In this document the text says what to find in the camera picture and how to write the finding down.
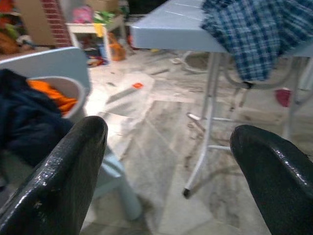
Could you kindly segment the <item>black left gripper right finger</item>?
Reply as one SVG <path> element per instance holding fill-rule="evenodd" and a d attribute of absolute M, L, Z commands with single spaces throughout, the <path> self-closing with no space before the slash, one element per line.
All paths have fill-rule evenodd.
<path fill-rule="evenodd" d="M 290 141 L 239 125 L 230 149 L 271 235 L 313 235 L 313 162 Z"/>

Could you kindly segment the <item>navy garment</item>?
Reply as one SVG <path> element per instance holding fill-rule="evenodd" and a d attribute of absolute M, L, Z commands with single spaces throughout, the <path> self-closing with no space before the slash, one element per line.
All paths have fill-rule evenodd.
<path fill-rule="evenodd" d="M 36 166 L 72 126 L 47 95 L 29 86 L 26 77 L 0 70 L 0 152 Z"/>

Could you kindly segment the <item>blue plaid shirt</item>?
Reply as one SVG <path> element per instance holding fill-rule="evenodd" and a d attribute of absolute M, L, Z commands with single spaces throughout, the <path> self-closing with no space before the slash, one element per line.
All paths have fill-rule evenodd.
<path fill-rule="evenodd" d="M 313 40 L 313 0 L 205 0 L 201 28 L 243 81 L 265 81 L 280 56 Z"/>

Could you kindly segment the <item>magenta bowl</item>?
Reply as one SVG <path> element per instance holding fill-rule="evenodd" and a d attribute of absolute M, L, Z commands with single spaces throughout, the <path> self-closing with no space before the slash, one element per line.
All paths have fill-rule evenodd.
<path fill-rule="evenodd" d="M 278 89 L 275 91 L 275 98 L 282 107 L 289 107 L 291 91 L 287 88 Z"/>

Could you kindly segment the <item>orange garment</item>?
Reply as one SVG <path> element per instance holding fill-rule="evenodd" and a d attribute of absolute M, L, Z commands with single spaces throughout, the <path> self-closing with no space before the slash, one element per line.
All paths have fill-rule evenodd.
<path fill-rule="evenodd" d="M 57 105 L 62 115 L 65 116 L 77 103 L 77 99 L 63 95 L 49 83 L 40 80 L 28 80 L 28 85 L 47 95 Z"/>

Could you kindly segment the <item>white laundry basket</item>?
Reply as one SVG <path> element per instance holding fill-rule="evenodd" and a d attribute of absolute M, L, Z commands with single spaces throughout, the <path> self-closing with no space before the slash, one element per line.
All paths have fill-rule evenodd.
<path fill-rule="evenodd" d="M 28 80 L 47 82 L 66 97 L 77 99 L 77 103 L 64 118 L 72 122 L 77 122 L 85 116 L 84 104 L 86 102 L 87 93 L 80 82 L 64 76 L 42 76 L 29 78 Z"/>

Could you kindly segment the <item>light blue plastic chair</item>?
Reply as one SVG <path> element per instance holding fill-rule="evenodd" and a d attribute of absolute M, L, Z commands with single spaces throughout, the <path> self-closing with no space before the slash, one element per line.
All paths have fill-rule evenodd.
<path fill-rule="evenodd" d="M 91 89 L 87 58 L 77 47 L 64 47 L 1 60 L 1 69 L 9 69 L 26 78 L 42 76 L 72 78 L 83 85 L 87 97 Z M 125 168 L 111 149 L 107 147 L 93 197 L 99 198 L 111 191 L 117 191 L 128 220 L 135 220 L 140 217 L 142 206 L 128 184 Z"/>

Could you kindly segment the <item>orange plastic bag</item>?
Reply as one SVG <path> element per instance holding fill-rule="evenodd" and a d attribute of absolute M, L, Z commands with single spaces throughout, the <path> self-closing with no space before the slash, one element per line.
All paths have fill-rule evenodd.
<path fill-rule="evenodd" d="M 109 33 L 109 47 L 113 61 L 122 61 L 126 58 L 126 52 L 123 46 L 117 41 L 113 33 Z"/>

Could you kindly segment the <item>colourful toy pile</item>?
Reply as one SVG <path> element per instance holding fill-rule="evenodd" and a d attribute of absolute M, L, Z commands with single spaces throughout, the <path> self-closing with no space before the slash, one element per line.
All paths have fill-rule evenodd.
<path fill-rule="evenodd" d="M 32 48 L 14 0 L 0 0 L 0 55 L 25 52 Z"/>

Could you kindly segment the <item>red brick pattern pillar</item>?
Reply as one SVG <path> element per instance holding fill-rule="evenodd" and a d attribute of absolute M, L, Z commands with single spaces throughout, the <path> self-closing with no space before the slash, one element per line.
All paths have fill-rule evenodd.
<path fill-rule="evenodd" d="M 55 41 L 55 47 L 72 46 L 59 0 L 40 0 L 40 2 Z"/>

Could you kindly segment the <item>brown cardboard panel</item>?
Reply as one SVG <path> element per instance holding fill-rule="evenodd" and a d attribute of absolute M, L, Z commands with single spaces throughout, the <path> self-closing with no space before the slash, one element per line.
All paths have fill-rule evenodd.
<path fill-rule="evenodd" d="M 22 22 L 34 44 L 56 47 L 41 0 L 14 0 Z"/>

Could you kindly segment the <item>pink soft bag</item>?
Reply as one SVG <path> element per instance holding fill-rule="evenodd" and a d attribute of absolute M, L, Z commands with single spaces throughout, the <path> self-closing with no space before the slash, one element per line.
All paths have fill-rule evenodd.
<path fill-rule="evenodd" d="M 93 10 L 90 6 L 85 5 L 73 10 L 73 23 L 88 24 L 93 22 Z"/>

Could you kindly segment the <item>green cloth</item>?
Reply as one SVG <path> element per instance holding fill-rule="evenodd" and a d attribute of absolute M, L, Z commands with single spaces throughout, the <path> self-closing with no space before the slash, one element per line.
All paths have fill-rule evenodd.
<path fill-rule="evenodd" d="M 107 11 L 94 11 L 93 22 L 97 24 L 108 24 L 113 21 L 115 14 Z"/>

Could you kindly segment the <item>cardboard box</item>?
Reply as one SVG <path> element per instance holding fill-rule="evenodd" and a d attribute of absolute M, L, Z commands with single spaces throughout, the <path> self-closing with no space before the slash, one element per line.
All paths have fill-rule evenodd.
<path fill-rule="evenodd" d="M 85 0 L 94 11 L 114 12 L 119 8 L 119 0 Z"/>

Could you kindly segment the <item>white folding table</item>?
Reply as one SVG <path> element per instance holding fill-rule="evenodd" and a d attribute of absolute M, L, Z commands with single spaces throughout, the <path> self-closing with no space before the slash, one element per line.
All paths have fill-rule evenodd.
<path fill-rule="evenodd" d="M 135 48 L 179 49 L 208 52 L 210 54 L 201 115 L 198 117 L 192 113 L 187 113 L 193 123 L 203 131 L 203 144 L 196 166 L 182 192 L 186 199 L 192 195 L 195 181 L 207 159 L 208 152 L 211 149 L 230 150 L 229 146 L 212 145 L 211 133 L 214 122 L 239 123 L 239 120 L 216 116 L 217 91 L 221 72 L 224 73 L 225 79 L 236 88 L 235 91 L 237 92 L 241 89 L 247 91 L 273 89 L 293 79 L 294 88 L 291 95 L 291 106 L 283 129 L 283 137 L 286 139 L 291 137 L 295 113 L 307 102 L 313 101 L 313 91 L 310 91 L 303 99 L 298 99 L 300 78 L 297 72 L 300 70 L 296 67 L 296 64 L 300 63 L 301 57 L 313 58 L 313 43 L 308 46 L 310 49 L 308 53 L 304 51 L 290 53 L 289 69 L 280 82 L 250 86 L 247 83 L 236 82 L 230 77 L 226 68 L 230 56 L 217 40 L 200 29 L 199 25 L 202 19 L 200 0 L 167 0 L 131 26 Z"/>

